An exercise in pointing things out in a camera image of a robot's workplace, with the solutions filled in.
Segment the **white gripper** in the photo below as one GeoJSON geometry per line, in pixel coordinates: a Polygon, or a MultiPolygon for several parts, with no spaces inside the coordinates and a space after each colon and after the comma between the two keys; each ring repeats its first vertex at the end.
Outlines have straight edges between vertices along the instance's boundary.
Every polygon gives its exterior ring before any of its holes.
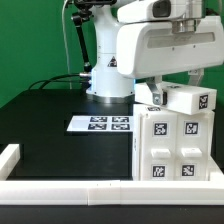
{"type": "Polygon", "coordinates": [[[170,22],[124,25],[117,36],[117,69],[143,79],[154,105],[166,105],[161,75],[189,71],[188,84],[199,86],[204,69],[224,62],[224,29],[217,16],[202,19],[195,32],[172,32],[170,22]]]}

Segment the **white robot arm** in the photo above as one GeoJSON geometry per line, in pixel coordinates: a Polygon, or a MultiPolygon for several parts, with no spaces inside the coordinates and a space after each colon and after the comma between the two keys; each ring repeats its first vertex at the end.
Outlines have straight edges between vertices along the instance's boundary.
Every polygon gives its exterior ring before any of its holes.
{"type": "Polygon", "coordinates": [[[144,79],[155,105],[167,103],[164,75],[224,63],[224,26],[205,0],[74,0],[77,32],[94,22],[97,63],[82,46],[84,69],[92,76],[87,94],[104,102],[133,96],[144,79]]]}

